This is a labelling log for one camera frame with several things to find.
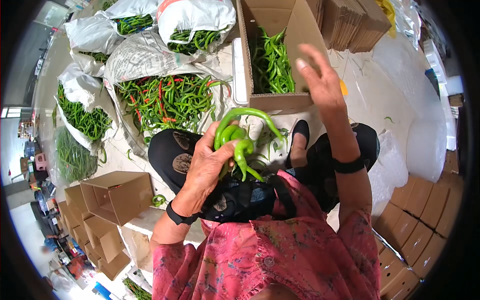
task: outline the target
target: pink floral shirt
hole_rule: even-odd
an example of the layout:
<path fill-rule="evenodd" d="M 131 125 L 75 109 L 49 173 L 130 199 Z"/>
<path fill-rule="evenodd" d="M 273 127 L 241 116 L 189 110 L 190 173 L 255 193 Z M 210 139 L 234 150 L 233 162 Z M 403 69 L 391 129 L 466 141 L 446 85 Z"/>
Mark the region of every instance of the pink floral shirt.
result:
<path fill-rule="evenodd" d="M 249 299 L 274 282 L 300 299 L 379 299 L 370 214 L 352 213 L 335 233 L 310 191 L 288 173 L 278 175 L 297 207 L 295 218 L 202 220 L 207 238 L 198 249 L 191 244 L 156 248 L 152 299 Z M 274 212 L 282 210 L 277 201 Z"/>

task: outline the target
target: white styrofoam box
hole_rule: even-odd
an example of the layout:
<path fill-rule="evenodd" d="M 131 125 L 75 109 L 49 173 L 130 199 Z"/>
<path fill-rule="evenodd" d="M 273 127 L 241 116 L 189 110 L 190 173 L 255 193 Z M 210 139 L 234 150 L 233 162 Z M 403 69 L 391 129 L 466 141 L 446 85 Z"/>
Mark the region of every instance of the white styrofoam box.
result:
<path fill-rule="evenodd" d="M 247 106 L 247 84 L 245 82 L 245 69 L 243 68 L 243 52 L 241 50 L 241 39 L 234 38 L 232 41 L 233 57 L 233 101 L 241 106 Z"/>
<path fill-rule="evenodd" d="M 435 47 L 432 39 L 428 39 L 423 42 L 423 51 L 428 60 L 428 63 L 430 64 L 430 67 L 435 72 L 435 75 L 437 75 L 438 83 L 447 83 L 444 63 L 442 62 L 442 58 L 440 57 L 437 47 Z"/>

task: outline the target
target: stack of cardboard boxes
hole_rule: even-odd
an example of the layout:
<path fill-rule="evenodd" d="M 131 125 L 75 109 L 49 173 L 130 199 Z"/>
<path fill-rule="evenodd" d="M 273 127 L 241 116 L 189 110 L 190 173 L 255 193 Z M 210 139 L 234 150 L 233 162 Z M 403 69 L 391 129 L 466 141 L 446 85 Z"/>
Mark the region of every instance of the stack of cardboard boxes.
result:
<path fill-rule="evenodd" d="M 58 203 L 61 222 L 87 257 L 110 280 L 129 264 L 117 226 L 123 226 L 151 204 L 150 175 L 111 172 L 65 189 Z"/>
<path fill-rule="evenodd" d="M 431 270 L 455 222 L 463 191 L 454 152 L 447 152 L 443 173 L 433 183 L 409 176 L 395 188 L 373 228 L 406 259 L 408 270 L 393 253 L 377 243 L 381 295 L 404 299 Z"/>
<path fill-rule="evenodd" d="M 309 0 L 328 49 L 368 52 L 392 26 L 375 0 Z"/>

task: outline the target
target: black elastic strap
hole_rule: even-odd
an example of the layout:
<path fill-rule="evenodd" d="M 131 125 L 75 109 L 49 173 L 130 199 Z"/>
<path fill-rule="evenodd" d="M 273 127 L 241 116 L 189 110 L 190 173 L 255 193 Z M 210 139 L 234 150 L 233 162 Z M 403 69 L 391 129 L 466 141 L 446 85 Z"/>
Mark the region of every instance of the black elastic strap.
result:
<path fill-rule="evenodd" d="M 333 167 L 335 172 L 340 174 L 351 174 L 360 171 L 365 167 L 365 160 L 359 156 L 359 158 L 355 159 L 349 163 L 341 163 L 335 158 L 333 159 Z"/>
<path fill-rule="evenodd" d="M 172 209 L 172 201 L 170 201 L 167 205 L 167 215 L 172 219 L 175 224 L 180 225 L 180 224 L 187 224 L 191 225 L 193 222 L 195 222 L 198 218 L 198 214 L 193 214 L 191 216 L 180 216 L 176 212 L 173 211 Z"/>

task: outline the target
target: bundle of peppers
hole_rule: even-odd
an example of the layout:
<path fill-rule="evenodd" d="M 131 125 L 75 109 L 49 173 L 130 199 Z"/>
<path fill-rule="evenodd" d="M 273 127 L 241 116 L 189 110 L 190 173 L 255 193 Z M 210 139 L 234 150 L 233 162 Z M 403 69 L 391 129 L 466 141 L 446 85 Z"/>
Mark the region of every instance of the bundle of peppers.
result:
<path fill-rule="evenodd" d="M 263 35 L 251 49 L 253 87 L 256 94 L 294 93 L 295 82 L 292 67 L 283 42 L 285 30 L 268 37 L 265 29 L 259 26 Z"/>
<path fill-rule="evenodd" d="M 152 294 L 139 287 L 130 278 L 125 278 L 123 284 L 135 295 L 138 300 L 152 300 Z"/>
<path fill-rule="evenodd" d="M 170 51 L 176 53 L 183 53 L 185 55 L 191 55 L 197 50 L 208 50 L 208 45 L 214 41 L 218 41 L 220 38 L 220 32 L 224 29 L 213 31 L 213 30 L 197 30 L 193 35 L 193 39 L 188 44 L 177 44 L 174 42 L 170 42 L 167 44 L 168 49 Z M 171 40 L 176 41 L 185 41 L 188 42 L 188 38 L 190 37 L 190 33 L 192 31 L 190 29 L 180 31 L 175 29 L 172 35 L 170 36 Z"/>
<path fill-rule="evenodd" d="M 149 76 L 119 83 L 116 89 L 125 102 L 125 115 L 133 116 L 139 134 L 147 131 L 154 135 L 167 128 L 197 132 L 202 114 L 215 110 L 210 88 L 220 84 L 227 87 L 230 97 L 228 84 L 211 80 L 210 75 L 204 79 L 192 74 Z"/>
<path fill-rule="evenodd" d="M 58 104 L 63 110 L 67 122 L 92 141 L 103 138 L 107 129 L 111 128 L 112 119 L 101 108 L 94 108 L 92 112 L 86 112 L 81 102 L 70 102 L 64 92 L 63 85 L 59 83 Z"/>
<path fill-rule="evenodd" d="M 70 134 L 66 126 L 55 131 L 56 169 L 60 176 L 68 182 L 88 178 L 95 174 L 97 157 L 80 145 Z"/>
<path fill-rule="evenodd" d="M 272 119 L 270 119 L 270 117 L 263 111 L 254 108 L 234 108 L 223 117 L 216 129 L 214 149 L 218 150 L 225 143 L 231 140 L 240 139 L 240 141 L 235 146 L 233 159 L 235 160 L 236 164 L 242 172 L 241 180 L 245 181 L 247 179 L 247 173 L 250 173 L 259 181 L 264 182 L 263 177 L 258 174 L 257 171 L 247 165 L 245 155 L 250 155 L 253 153 L 253 142 L 250 139 L 245 138 L 247 135 L 246 130 L 239 127 L 238 125 L 228 125 L 230 121 L 241 115 L 256 116 L 263 119 L 266 122 L 268 128 L 270 128 L 270 130 L 280 139 L 281 143 L 284 140 L 284 136 L 275 127 Z M 228 162 L 223 165 L 222 171 L 219 175 L 220 179 L 222 179 L 227 172 Z"/>
<path fill-rule="evenodd" d="M 108 58 L 110 57 L 110 54 L 103 54 L 102 52 L 84 52 L 84 51 L 78 51 L 80 54 L 85 54 L 93 57 L 96 61 L 105 63 Z"/>
<path fill-rule="evenodd" d="M 146 14 L 145 16 L 134 16 L 113 19 L 117 23 L 117 30 L 121 35 L 129 35 L 131 33 L 141 32 L 153 25 L 152 16 Z"/>

